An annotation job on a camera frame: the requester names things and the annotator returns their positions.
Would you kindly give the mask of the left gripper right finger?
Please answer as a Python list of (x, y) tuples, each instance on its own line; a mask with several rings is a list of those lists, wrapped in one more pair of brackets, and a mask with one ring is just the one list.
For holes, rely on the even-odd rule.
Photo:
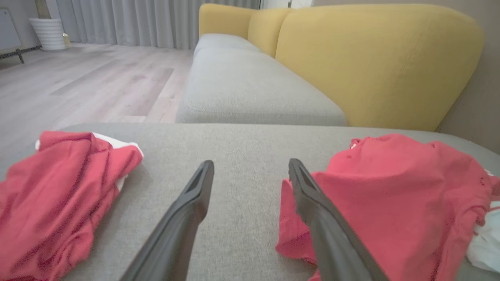
[(289, 161), (295, 211), (309, 227), (323, 281), (387, 281), (388, 277), (305, 165)]

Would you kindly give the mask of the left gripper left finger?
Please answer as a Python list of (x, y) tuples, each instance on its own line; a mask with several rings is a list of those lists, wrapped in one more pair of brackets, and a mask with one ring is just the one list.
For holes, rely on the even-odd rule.
[(214, 162), (203, 161), (139, 250), (122, 281), (184, 281), (209, 208)]

